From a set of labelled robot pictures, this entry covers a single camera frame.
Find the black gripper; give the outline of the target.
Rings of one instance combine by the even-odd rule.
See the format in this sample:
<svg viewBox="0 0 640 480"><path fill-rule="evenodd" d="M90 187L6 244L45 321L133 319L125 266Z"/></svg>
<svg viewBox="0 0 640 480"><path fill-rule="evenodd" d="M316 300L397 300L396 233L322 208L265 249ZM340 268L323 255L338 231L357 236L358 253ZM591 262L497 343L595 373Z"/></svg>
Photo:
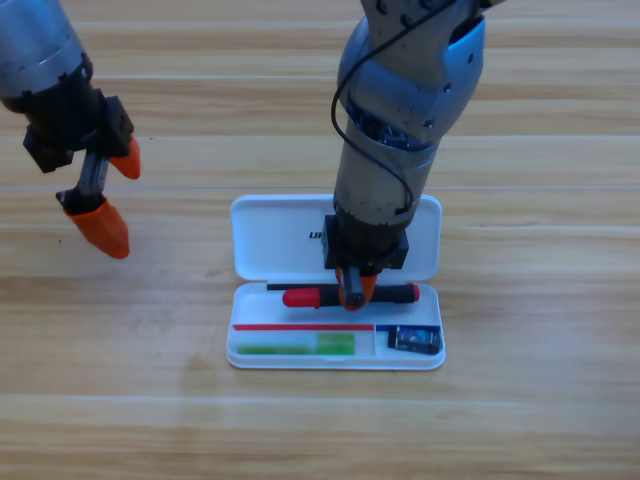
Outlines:
<svg viewBox="0 0 640 480"><path fill-rule="evenodd" d="M324 267L334 271L339 304L347 311L370 303L383 270L402 268L409 250L408 226L368 224L351 215L324 217Z"/></svg>
<svg viewBox="0 0 640 480"><path fill-rule="evenodd" d="M129 255L128 227L103 189L109 165L126 178L140 177L140 147L122 102L94 88L92 74L93 68L82 64L45 90L23 93L29 122L23 145L45 173L70 164L78 151L85 153L76 186L56 198L91 245L124 259Z"/></svg>

